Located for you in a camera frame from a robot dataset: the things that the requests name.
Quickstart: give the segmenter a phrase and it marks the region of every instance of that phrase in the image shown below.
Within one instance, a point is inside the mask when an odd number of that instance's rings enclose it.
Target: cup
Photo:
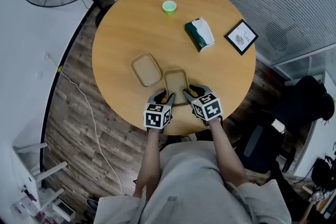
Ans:
[[[163,2],[162,8],[168,16],[172,16],[176,11],[176,3],[172,0]]]

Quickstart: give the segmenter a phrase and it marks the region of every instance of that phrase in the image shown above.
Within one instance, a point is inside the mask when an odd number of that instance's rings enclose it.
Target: office chair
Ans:
[[[334,114],[334,100],[326,93],[323,84],[312,76],[303,77],[274,109],[260,110],[257,126],[250,135],[244,135],[232,144],[243,166],[258,173],[267,173],[278,155],[286,159],[282,169],[286,172],[296,153],[282,149],[285,139],[273,126],[274,120],[285,125],[286,130],[296,134],[300,128],[317,119],[329,120]]]

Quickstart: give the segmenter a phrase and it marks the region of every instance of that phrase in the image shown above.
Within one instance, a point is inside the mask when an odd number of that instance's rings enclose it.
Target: floor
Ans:
[[[97,13],[98,10],[94,9],[83,25],[66,59],[63,72],[87,95],[104,155],[118,173],[123,193],[132,195],[135,187],[133,180],[137,178],[146,144],[146,132],[120,118],[107,105],[97,88],[91,65]],[[224,121],[224,130],[232,142],[242,135],[240,126],[251,124],[254,112],[252,104],[275,105],[287,90],[283,82],[282,77],[257,61],[248,94],[237,110]],[[302,148],[301,140],[297,145],[298,155]],[[59,77],[55,88],[45,141],[48,147],[44,152],[44,169],[62,161],[68,162],[64,170],[48,177],[45,183],[54,189],[65,189],[61,198],[77,212],[77,220],[88,210],[87,198],[120,193],[118,179],[100,154],[90,109],[76,86],[63,76]],[[251,171],[248,171],[248,176],[258,184],[263,184],[268,178],[268,175]],[[290,183],[297,180],[290,175],[286,175],[286,178]],[[294,185],[295,189],[301,191],[302,184]]]

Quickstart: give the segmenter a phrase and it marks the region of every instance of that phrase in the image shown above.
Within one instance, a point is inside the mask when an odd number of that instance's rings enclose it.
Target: round wooden table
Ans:
[[[224,35],[243,19],[229,0],[173,0],[176,13],[162,10],[165,0],[118,0],[97,30],[92,49],[93,73],[98,88],[111,108],[129,123],[145,130],[143,110],[149,96],[164,89],[163,79],[142,87],[132,73],[131,60],[149,52],[165,70],[181,67],[190,84],[203,84],[215,91],[222,103],[223,118],[240,105],[253,80],[256,52],[252,45],[243,56]],[[184,25],[203,17],[215,45],[199,53]],[[166,135],[184,135],[205,129],[189,105],[173,108]]]

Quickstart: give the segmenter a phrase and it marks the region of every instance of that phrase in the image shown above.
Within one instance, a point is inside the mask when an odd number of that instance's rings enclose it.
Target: brown paper tray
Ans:
[[[143,53],[131,61],[131,69],[139,81],[144,87],[152,86],[158,83],[162,74],[161,71],[150,54]]]
[[[188,101],[183,95],[183,90],[189,91],[189,83],[186,72],[182,68],[174,68],[163,74],[168,97],[175,92],[174,105],[186,105]]]

